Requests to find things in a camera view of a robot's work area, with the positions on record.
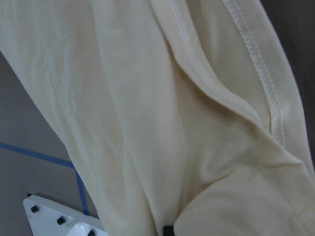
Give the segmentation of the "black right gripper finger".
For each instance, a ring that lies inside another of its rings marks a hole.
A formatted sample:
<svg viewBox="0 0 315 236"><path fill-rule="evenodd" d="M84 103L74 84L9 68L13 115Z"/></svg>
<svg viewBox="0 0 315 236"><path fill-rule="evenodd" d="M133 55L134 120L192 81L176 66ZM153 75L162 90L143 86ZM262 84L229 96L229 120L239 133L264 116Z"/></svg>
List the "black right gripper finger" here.
<svg viewBox="0 0 315 236"><path fill-rule="evenodd" d="M164 226L162 231L163 236L174 236L174 226Z"/></svg>

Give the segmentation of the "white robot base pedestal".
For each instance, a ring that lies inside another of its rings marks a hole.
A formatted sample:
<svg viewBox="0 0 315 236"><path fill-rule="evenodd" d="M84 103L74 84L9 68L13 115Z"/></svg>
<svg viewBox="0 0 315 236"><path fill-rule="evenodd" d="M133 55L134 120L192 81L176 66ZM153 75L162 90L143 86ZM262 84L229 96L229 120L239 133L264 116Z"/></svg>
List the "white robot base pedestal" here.
<svg viewBox="0 0 315 236"><path fill-rule="evenodd" d="M34 236L106 236L99 219L36 195L23 200Z"/></svg>

